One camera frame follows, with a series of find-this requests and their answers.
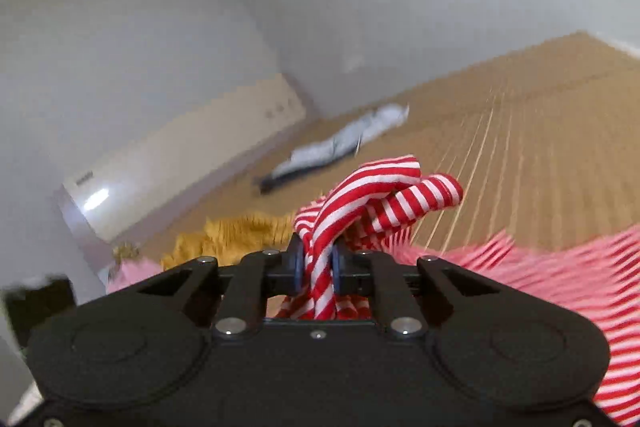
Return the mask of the red white striped shirt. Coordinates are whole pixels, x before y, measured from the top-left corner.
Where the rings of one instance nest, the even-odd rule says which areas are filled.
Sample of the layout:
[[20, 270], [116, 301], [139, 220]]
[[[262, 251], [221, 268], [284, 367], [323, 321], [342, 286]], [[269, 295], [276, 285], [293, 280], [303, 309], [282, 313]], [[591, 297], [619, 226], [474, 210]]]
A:
[[[412, 155], [366, 162], [328, 194], [300, 208], [293, 230], [303, 243], [303, 288], [283, 300], [280, 319], [351, 320], [371, 315], [367, 298], [337, 294], [330, 249], [379, 249], [401, 265], [424, 250], [410, 244], [413, 225], [430, 211], [457, 207], [463, 188], [447, 173], [425, 176]], [[560, 251], [518, 247], [500, 232], [484, 244], [447, 251], [442, 259], [587, 317], [604, 332], [611, 362], [597, 405], [621, 426], [639, 422], [639, 230]]]

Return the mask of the yellow striped shirt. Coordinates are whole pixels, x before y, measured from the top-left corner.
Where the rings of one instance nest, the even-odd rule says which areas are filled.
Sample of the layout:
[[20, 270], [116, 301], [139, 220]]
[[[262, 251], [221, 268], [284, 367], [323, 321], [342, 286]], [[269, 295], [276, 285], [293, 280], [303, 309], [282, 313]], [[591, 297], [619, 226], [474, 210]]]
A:
[[218, 265], [228, 267], [265, 248], [282, 251], [290, 243], [293, 222], [294, 213], [271, 216], [250, 212], [234, 218], [207, 219], [201, 232], [180, 233], [174, 250], [160, 259], [160, 266], [167, 271], [199, 257], [214, 257]]

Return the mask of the dark navy garment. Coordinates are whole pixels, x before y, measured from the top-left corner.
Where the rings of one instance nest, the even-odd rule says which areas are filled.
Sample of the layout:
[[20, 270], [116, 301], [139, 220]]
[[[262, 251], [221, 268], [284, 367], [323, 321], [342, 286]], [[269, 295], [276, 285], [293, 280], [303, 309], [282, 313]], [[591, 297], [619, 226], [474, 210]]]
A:
[[269, 173], [267, 176], [263, 176], [260, 179], [255, 180], [255, 185], [257, 186], [258, 193], [260, 195], [266, 195], [274, 190], [277, 190], [279, 187], [291, 183], [295, 180], [302, 179], [304, 176], [308, 176], [315, 171], [319, 170], [319, 167], [305, 167], [305, 168], [297, 168], [291, 172], [274, 174]]

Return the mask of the pink garment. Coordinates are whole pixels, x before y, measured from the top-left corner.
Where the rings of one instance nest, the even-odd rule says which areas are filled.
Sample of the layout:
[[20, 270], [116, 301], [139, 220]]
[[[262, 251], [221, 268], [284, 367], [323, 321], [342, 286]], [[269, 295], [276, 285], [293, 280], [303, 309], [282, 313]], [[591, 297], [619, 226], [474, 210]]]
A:
[[160, 272], [162, 272], [160, 265], [145, 257], [124, 259], [115, 263], [108, 271], [106, 293], [121, 291], [150, 277], [155, 277]]

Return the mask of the small gold packet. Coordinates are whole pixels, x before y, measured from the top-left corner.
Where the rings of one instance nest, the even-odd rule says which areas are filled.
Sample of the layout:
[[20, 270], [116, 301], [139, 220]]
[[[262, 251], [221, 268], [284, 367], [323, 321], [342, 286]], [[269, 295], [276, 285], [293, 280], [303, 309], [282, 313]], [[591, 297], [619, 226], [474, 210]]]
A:
[[122, 262], [136, 260], [140, 257], [139, 247], [130, 242], [120, 243], [113, 249], [114, 261], [120, 265]]

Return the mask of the beige bed headboard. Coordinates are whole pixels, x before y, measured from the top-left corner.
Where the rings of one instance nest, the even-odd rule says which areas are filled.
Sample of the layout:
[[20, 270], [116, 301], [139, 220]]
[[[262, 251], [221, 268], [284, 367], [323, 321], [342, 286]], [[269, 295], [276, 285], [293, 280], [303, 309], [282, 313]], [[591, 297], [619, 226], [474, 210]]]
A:
[[308, 105], [288, 77], [259, 80], [107, 154], [67, 178], [55, 200], [89, 268], [101, 273], [114, 246], [160, 234], [308, 119]]

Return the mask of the light blue white garment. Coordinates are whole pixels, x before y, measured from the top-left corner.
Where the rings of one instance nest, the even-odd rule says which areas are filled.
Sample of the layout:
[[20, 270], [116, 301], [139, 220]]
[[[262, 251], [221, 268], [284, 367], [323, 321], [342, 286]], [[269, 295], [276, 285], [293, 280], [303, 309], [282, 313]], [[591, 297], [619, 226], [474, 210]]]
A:
[[360, 118], [346, 124], [328, 139], [297, 147], [288, 160], [274, 168], [270, 179], [283, 178], [287, 174], [309, 168], [330, 165], [344, 156], [356, 154], [367, 144], [387, 131], [401, 127], [409, 118], [410, 107], [395, 103], [385, 104], [370, 110]]

